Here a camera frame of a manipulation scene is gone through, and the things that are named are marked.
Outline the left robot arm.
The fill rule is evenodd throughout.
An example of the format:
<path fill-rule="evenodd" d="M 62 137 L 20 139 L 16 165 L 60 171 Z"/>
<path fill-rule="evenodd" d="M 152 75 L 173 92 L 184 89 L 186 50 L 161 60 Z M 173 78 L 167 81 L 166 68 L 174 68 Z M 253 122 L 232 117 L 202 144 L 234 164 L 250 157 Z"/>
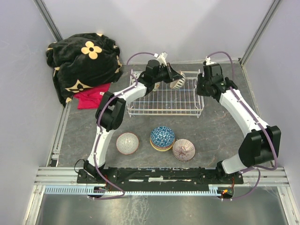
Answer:
<path fill-rule="evenodd" d="M 113 133 L 123 122 L 125 107 L 152 92 L 156 83 L 175 83 L 184 76 L 176 72 L 170 63 L 162 66 L 157 60 L 149 60 L 145 70 L 137 78 L 134 75 L 132 78 L 134 82 L 129 87 L 115 93 L 105 92 L 96 111 L 96 137 L 92 151 L 83 165 L 88 178 L 94 183 L 100 182 L 104 177 L 102 168 L 108 145 Z"/>

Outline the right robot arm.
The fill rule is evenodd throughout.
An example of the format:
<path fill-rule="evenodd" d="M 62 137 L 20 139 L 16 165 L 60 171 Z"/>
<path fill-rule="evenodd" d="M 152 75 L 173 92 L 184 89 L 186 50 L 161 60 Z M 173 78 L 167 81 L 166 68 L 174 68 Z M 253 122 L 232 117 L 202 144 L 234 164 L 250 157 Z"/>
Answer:
<path fill-rule="evenodd" d="M 270 170 L 277 169 L 281 130 L 278 126 L 270 126 L 255 113 L 234 81 L 223 76 L 220 64 L 203 64 L 203 72 L 197 76 L 196 93 L 212 97 L 220 103 L 231 114 L 244 135 L 238 152 L 218 163 L 215 171 L 218 182 L 228 182 L 232 173 L 264 168 L 262 164 L 269 161 L 274 161 Z"/>

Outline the white wire dish rack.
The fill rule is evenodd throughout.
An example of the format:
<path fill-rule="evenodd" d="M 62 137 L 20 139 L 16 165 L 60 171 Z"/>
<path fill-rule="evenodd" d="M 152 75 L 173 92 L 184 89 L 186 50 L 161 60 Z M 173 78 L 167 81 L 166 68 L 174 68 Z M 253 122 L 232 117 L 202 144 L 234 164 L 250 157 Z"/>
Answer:
<path fill-rule="evenodd" d="M 129 116 L 133 115 L 186 115 L 200 117 L 204 99 L 196 94 L 197 75 L 200 71 L 183 71 L 184 86 L 171 89 L 162 82 L 157 91 L 138 98 L 127 105 Z"/>

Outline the blue triangle patterned bowl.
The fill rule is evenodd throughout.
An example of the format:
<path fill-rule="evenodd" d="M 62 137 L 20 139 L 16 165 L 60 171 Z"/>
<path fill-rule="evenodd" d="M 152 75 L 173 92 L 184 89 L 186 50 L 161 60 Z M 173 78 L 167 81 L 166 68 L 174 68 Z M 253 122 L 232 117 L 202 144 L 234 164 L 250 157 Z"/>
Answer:
<path fill-rule="evenodd" d="M 166 126 L 156 127 L 150 134 L 152 143 L 158 147 L 170 146 L 175 140 L 175 133 Z"/>

